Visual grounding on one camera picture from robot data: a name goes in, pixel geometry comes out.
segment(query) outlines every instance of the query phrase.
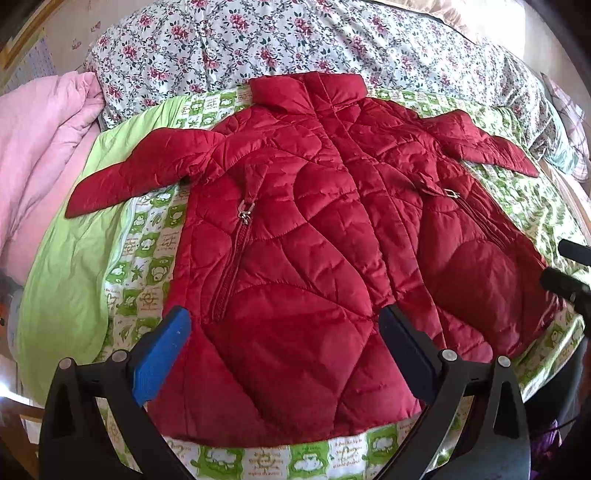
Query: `jacket sleeve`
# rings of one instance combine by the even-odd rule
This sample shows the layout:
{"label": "jacket sleeve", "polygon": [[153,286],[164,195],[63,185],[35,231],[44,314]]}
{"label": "jacket sleeve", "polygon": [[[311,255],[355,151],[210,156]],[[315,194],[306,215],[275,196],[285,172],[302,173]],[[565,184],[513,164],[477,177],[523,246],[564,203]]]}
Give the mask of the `jacket sleeve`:
{"label": "jacket sleeve", "polygon": [[208,130],[159,128],[150,132],[123,163],[82,180],[70,196],[66,218],[95,212],[203,172],[224,136]]}
{"label": "jacket sleeve", "polygon": [[444,115],[417,120],[440,143],[445,155],[508,168],[530,177],[538,177],[535,165],[522,149],[501,137],[493,137],[478,128],[470,115],[455,110]]}

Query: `zipper pull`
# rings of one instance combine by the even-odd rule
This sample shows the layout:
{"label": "zipper pull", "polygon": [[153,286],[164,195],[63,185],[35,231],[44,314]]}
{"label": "zipper pull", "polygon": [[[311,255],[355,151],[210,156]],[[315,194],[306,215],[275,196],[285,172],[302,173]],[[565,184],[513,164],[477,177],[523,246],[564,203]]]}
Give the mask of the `zipper pull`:
{"label": "zipper pull", "polygon": [[452,189],[443,189],[443,191],[445,192],[445,194],[452,199],[458,199],[460,198],[460,194],[458,192],[454,192]]}
{"label": "zipper pull", "polygon": [[248,225],[251,222],[251,213],[255,209],[255,202],[252,202],[248,208],[246,208],[246,200],[240,202],[238,206],[238,218],[244,223],[244,225]]}

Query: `pink blanket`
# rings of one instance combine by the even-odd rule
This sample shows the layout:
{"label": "pink blanket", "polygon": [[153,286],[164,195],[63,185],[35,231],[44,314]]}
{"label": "pink blanket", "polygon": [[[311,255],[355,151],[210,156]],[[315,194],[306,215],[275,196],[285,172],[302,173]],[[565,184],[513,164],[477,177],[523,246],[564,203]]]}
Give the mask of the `pink blanket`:
{"label": "pink blanket", "polygon": [[84,167],[104,105],[94,73],[36,79],[0,97],[0,270],[18,283]]}

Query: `pocket zipper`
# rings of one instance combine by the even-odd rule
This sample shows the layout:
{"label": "pocket zipper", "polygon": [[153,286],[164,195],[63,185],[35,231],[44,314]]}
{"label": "pocket zipper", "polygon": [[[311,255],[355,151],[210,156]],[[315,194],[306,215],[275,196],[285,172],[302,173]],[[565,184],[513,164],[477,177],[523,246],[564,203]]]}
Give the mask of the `pocket zipper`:
{"label": "pocket zipper", "polygon": [[451,189],[443,189],[443,191],[449,198],[454,199],[456,203],[472,218],[472,220],[476,222],[476,224],[480,227],[482,232],[488,236],[489,240],[496,244],[496,246],[498,246],[501,250],[505,248],[503,241],[486,223],[486,219],[484,219],[480,213],[475,211],[470,206],[470,204],[461,197],[461,195],[458,192],[455,192]]}
{"label": "pocket zipper", "polygon": [[246,247],[246,240],[248,239],[248,233],[251,226],[251,215],[254,210],[255,204],[252,202],[248,208],[246,207],[246,201],[242,201],[238,206],[238,218],[240,222],[234,234],[234,242],[232,245],[232,255],[225,272],[220,280],[219,288],[215,301],[213,302],[212,319],[214,322],[219,322],[224,318],[226,314],[226,308],[228,307],[228,301],[234,281],[236,280],[236,274],[238,273],[238,266],[242,258],[242,253]]}

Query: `red puffer jacket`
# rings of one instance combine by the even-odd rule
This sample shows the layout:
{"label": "red puffer jacket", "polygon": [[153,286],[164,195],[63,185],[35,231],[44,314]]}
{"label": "red puffer jacket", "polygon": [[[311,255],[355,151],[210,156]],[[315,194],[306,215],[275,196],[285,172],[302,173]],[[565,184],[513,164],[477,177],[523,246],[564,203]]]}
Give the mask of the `red puffer jacket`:
{"label": "red puffer jacket", "polygon": [[190,339],[150,405],[172,437],[273,446],[352,435],[419,410],[376,328],[397,303],[464,359],[518,355],[558,300],[545,263],[458,160],[536,176],[455,111],[421,120],[361,77],[251,81],[213,131],[156,130],[83,180],[66,216],[189,177],[165,305]]}

